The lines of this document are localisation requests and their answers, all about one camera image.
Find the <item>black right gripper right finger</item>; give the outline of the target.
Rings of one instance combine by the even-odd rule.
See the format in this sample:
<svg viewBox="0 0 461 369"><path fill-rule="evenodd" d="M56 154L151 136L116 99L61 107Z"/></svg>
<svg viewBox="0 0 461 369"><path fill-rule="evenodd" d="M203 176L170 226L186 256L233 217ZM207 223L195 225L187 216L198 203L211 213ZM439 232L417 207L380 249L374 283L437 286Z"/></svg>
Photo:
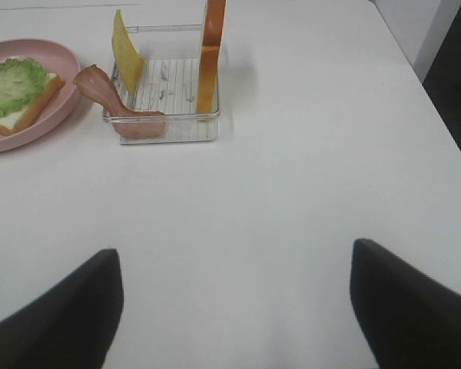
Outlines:
<svg viewBox="0 0 461 369"><path fill-rule="evenodd" d="M461 295L370 239L353 244L350 300L381 368L461 368Z"/></svg>

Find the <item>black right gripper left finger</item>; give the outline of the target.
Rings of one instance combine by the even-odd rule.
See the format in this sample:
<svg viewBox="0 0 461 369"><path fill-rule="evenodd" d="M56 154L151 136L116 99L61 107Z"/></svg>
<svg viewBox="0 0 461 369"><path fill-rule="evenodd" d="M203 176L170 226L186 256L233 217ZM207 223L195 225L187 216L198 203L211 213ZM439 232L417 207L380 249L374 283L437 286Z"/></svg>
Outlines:
<svg viewBox="0 0 461 369"><path fill-rule="evenodd" d="M118 252L103 249L0 321L0 368L101 368L123 307Z"/></svg>

